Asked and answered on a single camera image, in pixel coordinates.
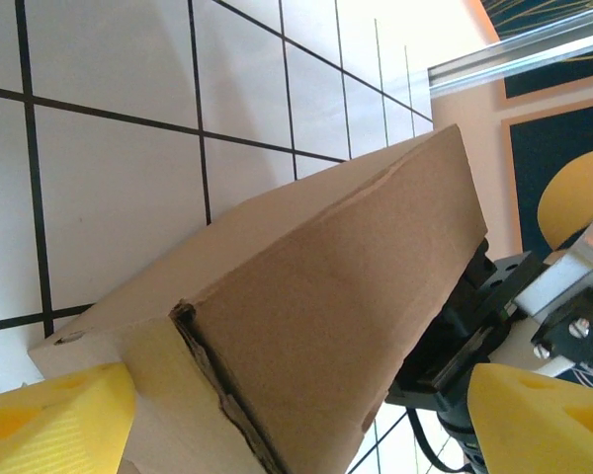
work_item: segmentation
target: wall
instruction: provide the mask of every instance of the wall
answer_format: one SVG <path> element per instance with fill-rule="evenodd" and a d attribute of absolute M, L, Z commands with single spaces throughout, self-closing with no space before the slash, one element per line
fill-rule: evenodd
<path fill-rule="evenodd" d="M 513 171 L 508 164 L 501 122 L 593 99 L 593 86 L 563 89 L 567 92 L 514 107 L 507 107 L 499 101 L 502 92 L 498 82 L 432 101 L 435 128 L 457 123 L 462 129 L 474 183 L 489 229 L 492 258 L 522 250 Z"/>
<path fill-rule="evenodd" d="M 371 0 L 353 8 L 400 31 L 429 67 L 498 41 L 480 0 Z"/>

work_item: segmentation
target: metal screw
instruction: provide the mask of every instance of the metal screw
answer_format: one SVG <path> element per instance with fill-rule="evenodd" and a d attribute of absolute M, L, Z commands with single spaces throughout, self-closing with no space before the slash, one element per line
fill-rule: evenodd
<path fill-rule="evenodd" d="M 544 345 L 542 344 L 536 344 L 534 346 L 534 355 L 537 358 L 541 358 L 543 360 L 550 358 L 551 357 L 551 351 L 549 349 L 547 349 Z"/>
<path fill-rule="evenodd" d="M 584 339 L 589 335 L 591 323 L 586 318 L 578 318 L 569 324 L 569 334 L 576 339 Z"/>

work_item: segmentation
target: black grout line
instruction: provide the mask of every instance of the black grout line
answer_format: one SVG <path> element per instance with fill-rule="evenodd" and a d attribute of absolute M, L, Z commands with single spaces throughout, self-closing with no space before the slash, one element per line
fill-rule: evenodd
<path fill-rule="evenodd" d="M 189 126 L 176 125 L 175 123 L 167 123 L 165 121 L 152 120 L 150 118 L 129 116 L 127 114 L 120 114 L 118 112 L 104 111 L 102 109 L 95 109 L 92 107 L 56 101 L 55 99 L 47 99 L 44 97 L 33 96 L 32 101 L 37 106 L 44 106 L 52 109 L 59 109 L 61 111 L 74 112 L 76 114 L 82 114 L 85 116 L 94 116 L 100 117 L 102 119 L 124 121 L 127 123 L 135 123 L 137 125 L 144 125 L 152 128 L 160 128 L 163 130 L 178 131 L 181 133 L 188 133 L 192 135 L 200 134 L 200 132 L 197 129 L 191 128 Z"/>
<path fill-rule="evenodd" d="M 7 89 L 0 89 L 0 99 L 9 99 L 11 101 L 24 102 L 25 96 L 21 92 L 8 91 Z"/>
<path fill-rule="evenodd" d="M 411 128 L 413 130 L 413 136 L 415 135 L 415 116 L 413 115 L 413 94 L 411 93 L 411 73 L 408 70 L 408 51 L 406 49 L 406 44 L 404 45 L 404 64 L 406 65 L 406 83 L 408 84 L 408 102 L 410 102 L 411 106 Z"/>
<path fill-rule="evenodd" d="M 343 68 L 343 45 L 340 39 L 340 15 L 338 14 L 338 0 L 334 0 L 334 11 L 336 12 L 336 36 L 338 37 L 338 54 L 340 55 L 340 80 L 343 86 L 343 107 L 345 110 L 345 128 L 347 132 L 347 150 L 349 152 L 349 159 L 352 156 L 352 140 L 349 133 L 349 111 L 347 110 L 347 88 L 345 87 L 345 72 Z"/>
<path fill-rule="evenodd" d="M 90 309 L 93 304 L 82 304 L 80 306 L 72 306 L 70 308 L 55 309 L 52 312 L 52 319 L 66 318 L 68 316 L 77 316 Z"/>
<path fill-rule="evenodd" d="M 361 79 L 360 77 L 358 77 L 355 74 L 352 74 L 351 72 L 347 71 L 344 69 L 343 67 L 343 58 L 342 58 L 342 50 L 339 50 L 341 59 L 340 59 L 340 66 L 332 61 L 330 61 L 329 59 L 324 58 L 323 56 L 321 56 L 320 54 L 317 54 L 316 52 L 312 51 L 311 49 L 309 49 L 308 47 L 303 46 L 302 44 L 300 44 L 299 42 L 296 42 L 293 39 L 287 38 L 284 32 L 278 32 L 274 29 L 272 29 L 271 27 L 269 27 L 268 25 L 264 25 L 262 22 L 260 22 L 259 20 L 254 19 L 253 17 L 251 17 L 250 15 L 242 12 L 241 10 L 239 10 L 236 7 L 233 7 L 232 5 L 224 2 L 223 0 L 212 0 L 214 3 L 216 3 L 217 5 L 220 5 L 221 7 L 224 7 L 226 10 L 229 10 L 230 12 L 234 13 L 235 15 L 243 18 L 244 20 L 249 21 L 250 23 L 254 24 L 255 26 L 261 28 L 262 30 L 265 30 L 266 32 L 270 33 L 271 35 L 274 35 L 275 37 L 285 41 L 287 44 L 290 44 L 294 47 L 297 47 L 298 49 L 300 49 L 301 51 L 306 52 L 307 54 L 309 54 L 310 56 L 315 57 L 316 59 L 318 59 L 321 62 L 324 62 L 325 64 L 327 64 L 330 67 L 333 67 L 334 69 L 342 72 L 343 74 L 351 77 L 352 79 L 354 79 L 355 81 L 360 82 L 361 84 L 363 84 L 364 86 L 369 87 L 370 89 L 380 93 L 380 94 L 384 94 L 384 96 L 392 101 L 394 101 L 395 103 L 397 103 L 400 106 L 403 106 L 404 108 L 414 112 L 415 114 L 417 114 L 418 116 L 432 122 L 433 120 L 431 118 L 428 118 L 426 116 L 424 116 L 422 113 L 418 112 L 418 111 L 413 111 L 411 107 L 409 107 L 407 104 L 404 104 L 403 102 L 397 100 L 394 96 L 391 96 L 390 94 L 387 94 L 385 91 L 383 91 L 382 89 L 379 89 L 378 87 L 374 86 L 373 84 L 370 84 L 369 82 L 367 82 L 364 79 Z M 338 5 L 337 2 L 334 2 L 335 6 L 336 6 L 336 28 L 338 30 L 338 35 L 339 35 L 339 49 L 340 49 L 340 25 L 339 25 L 339 18 L 338 18 Z"/>
<path fill-rule="evenodd" d="M 92 304 L 83 304 L 81 306 L 73 306 L 70 308 L 63 308 L 57 309 L 54 311 L 42 312 L 42 313 L 34 313 L 28 314 L 26 316 L 18 316 L 16 318 L 9 318 L 9 319 L 1 319 L 0 320 L 0 331 L 3 329 L 10 329 L 16 328 L 19 326 L 27 326 L 29 324 L 36 324 L 41 323 L 47 319 L 58 319 L 58 318 L 66 318 L 68 316 L 77 316 L 87 309 L 89 309 Z"/>
<path fill-rule="evenodd" d="M 46 247 L 46 233 L 43 220 L 42 179 L 40 176 L 40 155 L 38 152 L 38 137 L 36 131 L 36 111 L 33 102 L 28 98 L 33 96 L 33 78 L 31 75 L 31 57 L 29 52 L 29 37 L 27 33 L 27 14 L 24 0 L 15 1 L 16 22 L 18 27 L 18 46 L 20 50 L 20 68 L 22 71 L 22 90 L 24 92 L 24 113 L 27 128 L 27 146 L 29 149 L 29 170 L 31 178 L 31 198 L 33 202 L 33 222 L 35 225 L 36 247 L 38 253 L 38 272 L 40 278 L 40 293 L 42 299 L 42 320 L 44 336 L 53 332 L 52 301 L 50 297 L 50 275 L 48 273 L 48 251 Z"/>
<path fill-rule="evenodd" d="M 415 436 L 413 436 L 413 452 L 415 453 L 415 472 L 419 473 L 419 459 L 417 459 L 417 439 Z"/>
<path fill-rule="evenodd" d="M 341 158 L 334 158 L 332 156 L 320 155 L 318 153 L 311 153 L 309 151 L 294 150 L 287 146 L 273 145 L 271 143 L 262 143 L 261 141 L 249 140 L 248 138 L 240 138 L 237 136 L 224 135 L 222 133 L 215 133 L 213 131 L 205 131 L 204 136 L 206 138 L 214 138 L 216 140 L 228 141 L 230 143 L 238 143 L 240 145 L 248 145 L 248 146 L 253 146 L 256 148 L 264 148 L 266 150 L 282 151 L 284 153 L 294 153 L 296 155 L 305 156 L 308 158 L 316 158 L 319 160 L 331 161 L 332 163 L 344 163 L 345 161 L 347 161 L 347 160 L 343 160 Z"/>
<path fill-rule="evenodd" d="M 290 144 L 292 150 L 295 149 L 295 124 L 293 121 L 293 101 L 290 97 L 290 74 L 288 73 L 288 51 L 286 50 L 286 25 L 284 23 L 284 2 L 279 0 L 279 21 L 281 23 L 281 44 L 284 54 L 284 72 L 286 74 L 286 99 L 288 100 L 288 121 L 290 124 Z M 293 173 L 295 181 L 298 180 L 297 156 L 293 152 Z"/>
<path fill-rule="evenodd" d="M 41 323 L 46 316 L 44 313 L 29 314 L 27 316 L 18 316 L 17 318 L 1 319 L 0 331 L 3 329 L 16 328 L 18 326 L 26 326 L 29 324 Z"/>
<path fill-rule="evenodd" d="M 205 147 L 204 123 L 202 116 L 202 100 L 200 97 L 200 72 L 198 69 L 198 41 L 196 37 L 196 21 L 194 18 L 194 2 L 189 0 L 189 30 L 191 32 L 191 56 L 194 67 L 194 87 L 196 89 L 196 111 L 198 114 L 198 131 L 200 143 L 200 164 L 202 167 L 202 187 L 205 194 L 205 215 L 207 225 L 211 224 L 211 201 L 209 197 L 209 174 L 207 170 L 207 149 Z"/>
<path fill-rule="evenodd" d="M 378 422 L 374 420 L 374 434 L 376 435 L 376 441 L 378 441 Z M 376 444 L 376 462 L 378 464 L 378 472 L 382 474 L 382 468 L 380 466 L 380 445 Z"/>
<path fill-rule="evenodd" d="M 380 88 L 384 90 L 384 81 L 382 80 L 382 60 L 380 54 L 380 35 L 378 34 L 378 20 L 374 19 L 374 26 L 376 27 L 376 49 L 378 50 L 378 73 L 380 75 Z M 388 126 L 386 124 L 386 106 L 384 105 L 384 94 L 382 98 L 382 117 L 384 118 L 384 140 L 388 146 Z"/>
<path fill-rule="evenodd" d="M 347 474 L 352 474 L 356 469 L 358 469 L 358 466 L 360 466 L 365 461 L 365 459 L 367 459 L 369 457 L 369 455 L 372 452 L 374 452 L 374 449 L 377 449 L 378 446 L 380 446 L 380 443 L 383 442 L 386 439 L 386 437 L 393 431 L 393 429 L 395 427 L 397 427 L 397 425 L 400 424 L 400 422 L 402 420 L 404 420 L 404 418 L 406 417 L 406 415 L 407 415 L 407 413 L 404 412 L 404 415 L 402 415 L 401 417 L 399 417 L 399 419 L 391 426 L 391 428 L 389 428 L 388 430 L 386 430 L 386 433 L 384 433 L 380 439 L 376 439 L 376 444 L 374 444 L 369 449 L 369 451 L 367 451 L 365 454 L 363 454 L 363 457 L 361 457 L 359 459 L 359 461 L 356 464 L 354 464 L 354 466 L 352 467 L 352 469 L 350 471 L 348 471 Z"/>

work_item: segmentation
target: torn cardboard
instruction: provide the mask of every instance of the torn cardboard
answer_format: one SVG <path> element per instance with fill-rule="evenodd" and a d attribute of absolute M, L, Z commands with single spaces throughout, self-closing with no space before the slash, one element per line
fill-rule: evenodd
<path fill-rule="evenodd" d="M 31 357 L 126 363 L 139 469 L 344 473 L 484 234 L 450 127 L 243 203 Z"/>

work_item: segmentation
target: tiled floor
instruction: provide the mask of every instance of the tiled floor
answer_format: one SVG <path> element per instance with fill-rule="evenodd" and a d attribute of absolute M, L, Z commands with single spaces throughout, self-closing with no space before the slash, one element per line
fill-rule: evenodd
<path fill-rule="evenodd" d="M 230 207 L 432 129 L 413 61 L 349 0 L 1 1 L 0 392 Z M 429 470 L 403 415 L 382 408 L 352 472 Z"/>

